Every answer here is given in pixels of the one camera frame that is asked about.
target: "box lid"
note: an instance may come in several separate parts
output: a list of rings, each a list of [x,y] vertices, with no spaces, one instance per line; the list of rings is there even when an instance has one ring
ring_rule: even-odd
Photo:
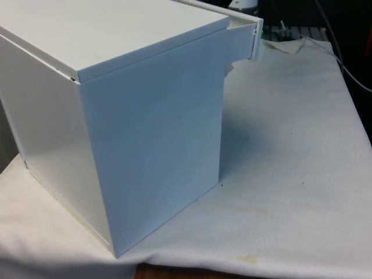
[[[228,23],[171,0],[0,0],[0,34],[81,83]]]

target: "white cloth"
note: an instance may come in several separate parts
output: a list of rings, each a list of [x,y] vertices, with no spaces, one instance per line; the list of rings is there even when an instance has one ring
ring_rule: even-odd
[[[234,63],[220,180],[116,260],[17,157],[0,176],[0,277],[130,278],[140,262],[372,277],[371,146],[336,60],[311,42],[293,55],[262,46],[258,62]]]

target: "white cabinet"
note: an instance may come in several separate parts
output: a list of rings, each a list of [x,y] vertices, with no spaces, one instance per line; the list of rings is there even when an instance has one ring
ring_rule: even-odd
[[[0,96],[26,166],[120,256],[217,184],[225,65],[260,24],[246,38],[170,0],[1,0]]]

